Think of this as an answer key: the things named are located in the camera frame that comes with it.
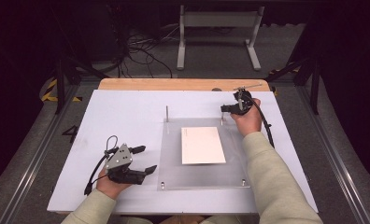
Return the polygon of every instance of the human hand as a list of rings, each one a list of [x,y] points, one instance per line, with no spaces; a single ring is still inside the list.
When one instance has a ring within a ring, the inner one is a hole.
[[[253,98],[257,105],[261,104],[259,99]],[[231,114],[232,119],[235,120],[237,129],[243,136],[249,133],[255,133],[261,131],[262,119],[257,107],[253,105],[249,112],[245,115]]]
[[[97,180],[96,188],[113,200],[116,200],[122,191],[132,186],[132,184],[118,184],[113,182],[105,175],[106,168],[104,167],[101,169],[100,174],[98,174],[98,178],[101,178]]]

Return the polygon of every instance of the white metal stand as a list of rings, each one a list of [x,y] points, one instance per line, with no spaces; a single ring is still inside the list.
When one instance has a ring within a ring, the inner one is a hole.
[[[261,70],[254,44],[261,24],[263,10],[264,7],[259,7],[258,11],[250,12],[185,12],[184,6],[181,6],[177,69],[183,70],[185,68],[185,27],[249,27],[252,28],[252,37],[246,39],[247,50],[254,69],[256,71]]]

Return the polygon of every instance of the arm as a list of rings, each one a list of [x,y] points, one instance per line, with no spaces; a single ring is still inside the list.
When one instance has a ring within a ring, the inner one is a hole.
[[[116,199],[122,191],[130,187],[129,184],[117,184],[105,176],[102,169],[97,182],[97,187],[80,204],[74,212],[70,213],[63,223],[107,223]]]
[[[246,115],[232,118],[245,136],[243,148],[261,223],[321,223],[286,163],[261,133],[261,117],[255,106]]]

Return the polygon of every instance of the beige sleeve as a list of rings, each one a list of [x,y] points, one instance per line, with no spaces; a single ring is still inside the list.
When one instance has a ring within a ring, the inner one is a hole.
[[[77,210],[65,218],[63,223],[107,223],[115,204],[115,200],[98,189],[94,189]]]
[[[322,223],[287,164],[262,133],[248,134],[243,148],[260,223]]]

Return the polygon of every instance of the paper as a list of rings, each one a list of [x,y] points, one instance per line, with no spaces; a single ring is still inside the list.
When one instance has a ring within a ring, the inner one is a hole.
[[[181,129],[182,164],[226,163],[217,127]]]

